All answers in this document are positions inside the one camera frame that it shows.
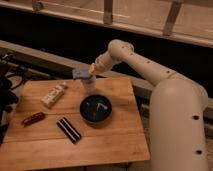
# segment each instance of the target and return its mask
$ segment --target wooden table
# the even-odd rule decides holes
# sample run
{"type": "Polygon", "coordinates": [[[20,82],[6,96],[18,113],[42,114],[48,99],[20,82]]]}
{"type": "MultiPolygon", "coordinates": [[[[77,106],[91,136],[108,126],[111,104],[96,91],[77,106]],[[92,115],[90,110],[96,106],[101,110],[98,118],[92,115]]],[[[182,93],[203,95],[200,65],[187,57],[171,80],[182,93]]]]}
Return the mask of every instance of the wooden table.
{"type": "Polygon", "coordinates": [[[96,164],[135,162],[149,159],[149,151],[129,78],[99,78],[95,94],[112,103],[112,117],[100,128],[86,124],[80,116],[81,101],[88,96],[80,80],[66,80],[69,88],[53,106],[45,108],[40,99],[63,80],[29,81],[0,147],[0,170],[32,170],[96,164]],[[29,127],[20,123],[36,112],[46,119],[29,127]],[[58,128],[62,117],[82,134],[77,144],[58,128]]]}

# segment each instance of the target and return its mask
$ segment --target metal frame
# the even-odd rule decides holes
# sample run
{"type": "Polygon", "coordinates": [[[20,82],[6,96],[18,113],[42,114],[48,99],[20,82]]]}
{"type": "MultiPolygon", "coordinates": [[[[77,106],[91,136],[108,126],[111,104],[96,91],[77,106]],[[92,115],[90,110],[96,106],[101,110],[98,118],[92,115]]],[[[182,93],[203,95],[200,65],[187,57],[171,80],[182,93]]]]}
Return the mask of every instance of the metal frame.
{"type": "Polygon", "coordinates": [[[175,25],[176,19],[180,12],[183,0],[173,0],[171,8],[163,28],[163,35],[170,36],[172,34],[173,27],[175,25]]]}
{"type": "Polygon", "coordinates": [[[112,24],[113,22],[113,0],[104,0],[104,24],[112,24]]]}
{"type": "Polygon", "coordinates": [[[32,0],[32,8],[34,11],[38,12],[44,8],[40,0],[32,0]]]}

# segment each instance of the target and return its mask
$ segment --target bowl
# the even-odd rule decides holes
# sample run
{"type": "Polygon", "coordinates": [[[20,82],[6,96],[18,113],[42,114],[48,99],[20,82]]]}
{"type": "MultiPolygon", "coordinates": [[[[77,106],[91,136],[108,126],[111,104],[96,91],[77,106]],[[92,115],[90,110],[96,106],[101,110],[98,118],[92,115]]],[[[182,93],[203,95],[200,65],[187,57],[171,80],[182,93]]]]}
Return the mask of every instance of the bowl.
{"type": "Polygon", "coordinates": [[[98,124],[109,118],[112,105],[108,98],[102,95],[87,96],[80,104],[83,119],[91,124],[98,124]]]}

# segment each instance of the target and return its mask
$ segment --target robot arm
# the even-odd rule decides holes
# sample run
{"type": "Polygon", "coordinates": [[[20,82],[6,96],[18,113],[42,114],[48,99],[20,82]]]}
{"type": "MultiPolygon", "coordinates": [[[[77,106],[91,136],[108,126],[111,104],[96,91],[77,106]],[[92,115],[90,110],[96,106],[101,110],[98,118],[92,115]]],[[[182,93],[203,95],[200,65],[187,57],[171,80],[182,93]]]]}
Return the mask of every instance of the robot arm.
{"type": "Polygon", "coordinates": [[[152,171],[207,171],[203,110],[205,89],[176,71],[134,52],[130,43],[112,40],[90,67],[93,75],[127,63],[155,88],[150,99],[152,171]]]}

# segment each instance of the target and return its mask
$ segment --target black cable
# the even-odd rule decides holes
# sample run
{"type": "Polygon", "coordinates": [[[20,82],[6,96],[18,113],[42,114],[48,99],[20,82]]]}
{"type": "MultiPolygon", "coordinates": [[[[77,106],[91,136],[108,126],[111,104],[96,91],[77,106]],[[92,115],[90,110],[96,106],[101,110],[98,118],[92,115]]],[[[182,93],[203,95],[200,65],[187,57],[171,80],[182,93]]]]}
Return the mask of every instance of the black cable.
{"type": "Polygon", "coordinates": [[[24,84],[26,82],[26,79],[24,78],[24,76],[17,75],[16,73],[9,74],[9,75],[6,76],[6,78],[9,79],[9,78],[12,78],[12,77],[17,77],[17,76],[21,77],[21,81],[18,84],[16,84],[15,86],[11,87],[10,90],[14,90],[14,89],[20,87],[22,84],[24,84]]]}

